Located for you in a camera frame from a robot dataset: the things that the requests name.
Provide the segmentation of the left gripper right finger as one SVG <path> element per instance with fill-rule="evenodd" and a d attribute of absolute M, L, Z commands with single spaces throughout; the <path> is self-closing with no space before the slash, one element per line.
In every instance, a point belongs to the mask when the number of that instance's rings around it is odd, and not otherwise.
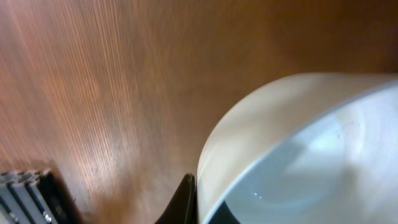
<path fill-rule="evenodd" d="M 212 216 L 209 224 L 240 224 L 224 201 Z"/>

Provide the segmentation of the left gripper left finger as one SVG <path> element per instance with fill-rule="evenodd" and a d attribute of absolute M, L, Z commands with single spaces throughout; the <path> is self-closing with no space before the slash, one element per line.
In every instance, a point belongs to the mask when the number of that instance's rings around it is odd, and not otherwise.
<path fill-rule="evenodd" d="M 155 224 L 195 224 L 196 222 L 197 192 L 195 176 L 187 173 Z"/>

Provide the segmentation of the white small bowl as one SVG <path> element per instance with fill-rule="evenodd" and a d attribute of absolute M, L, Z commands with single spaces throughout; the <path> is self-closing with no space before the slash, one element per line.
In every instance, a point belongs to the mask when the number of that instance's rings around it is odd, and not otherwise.
<path fill-rule="evenodd" d="M 396 223 L 397 75 L 302 73 L 218 122 L 197 167 L 198 222 Z"/>

